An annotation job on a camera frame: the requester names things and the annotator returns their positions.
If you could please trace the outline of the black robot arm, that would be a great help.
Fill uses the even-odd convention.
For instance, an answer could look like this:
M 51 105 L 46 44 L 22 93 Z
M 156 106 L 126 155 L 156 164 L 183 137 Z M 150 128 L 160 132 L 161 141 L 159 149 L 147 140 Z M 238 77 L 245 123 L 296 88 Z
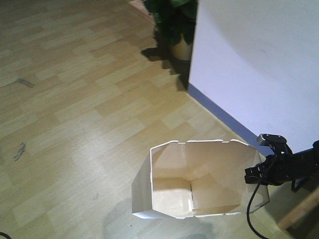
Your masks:
M 319 170 L 319 142 L 301 152 L 292 153 L 287 144 L 270 143 L 273 154 L 254 167 L 245 169 L 245 183 L 280 186 L 289 181 L 309 178 Z

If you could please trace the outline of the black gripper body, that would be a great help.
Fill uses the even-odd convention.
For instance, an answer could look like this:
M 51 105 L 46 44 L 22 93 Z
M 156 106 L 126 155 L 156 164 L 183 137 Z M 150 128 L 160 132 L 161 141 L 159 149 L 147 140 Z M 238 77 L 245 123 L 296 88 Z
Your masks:
M 259 164 L 260 182 L 262 185 L 280 186 L 293 181 L 284 162 L 275 155 L 268 155 L 266 160 Z

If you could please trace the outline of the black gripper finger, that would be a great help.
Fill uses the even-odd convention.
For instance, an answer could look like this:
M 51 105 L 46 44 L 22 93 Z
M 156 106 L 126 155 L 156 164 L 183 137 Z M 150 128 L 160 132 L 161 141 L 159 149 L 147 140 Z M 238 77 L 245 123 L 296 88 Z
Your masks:
M 262 171 L 259 166 L 249 167 L 245 169 L 245 177 L 261 177 Z
M 258 177 L 245 176 L 244 179 L 246 184 L 260 184 L 262 182 Z

